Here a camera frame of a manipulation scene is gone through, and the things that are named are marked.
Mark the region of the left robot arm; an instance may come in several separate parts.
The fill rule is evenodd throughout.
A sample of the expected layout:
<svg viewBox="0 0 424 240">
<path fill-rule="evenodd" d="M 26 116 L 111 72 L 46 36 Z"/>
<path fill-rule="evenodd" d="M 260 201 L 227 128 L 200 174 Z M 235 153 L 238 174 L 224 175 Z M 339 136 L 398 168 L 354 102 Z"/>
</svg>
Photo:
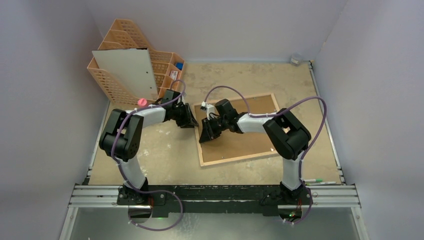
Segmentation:
<svg viewBox="0 0 424 240">
<path fill-rule="evenodd" d="M 100 136 L 100 149 L 115 161 L 123 177 L 121 195 L 138 205 L 146 203 L 150 194 L 147 177 L 137 159 L 142 130 L 167 121 L 175 121 L 182 129 L 199 125 L 182 93 L 167 89 L 163 97 L 146 107 L 114 109 Z"/>
</svg>

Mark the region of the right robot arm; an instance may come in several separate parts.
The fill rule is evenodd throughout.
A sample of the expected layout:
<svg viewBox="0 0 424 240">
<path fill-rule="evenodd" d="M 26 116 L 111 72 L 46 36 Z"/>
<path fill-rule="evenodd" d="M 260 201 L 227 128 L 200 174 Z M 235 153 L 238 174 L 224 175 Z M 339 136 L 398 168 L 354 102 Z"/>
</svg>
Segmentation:
<svg viewBox="0 0 424 240">
<path fill-rule="evenodd" d="M 302 188 L 302 156 L 312 138 L 309 130 L 288 109 L 266 114 L 237 112 L 228 99 L 215 104 L 203 101 L 199 143 L 217 139 L 222 132 L 266 134 L 276 152 L 282 157 L 283 175 L 280 196 L 288 204 L 300 198 Z"/>
</svg>

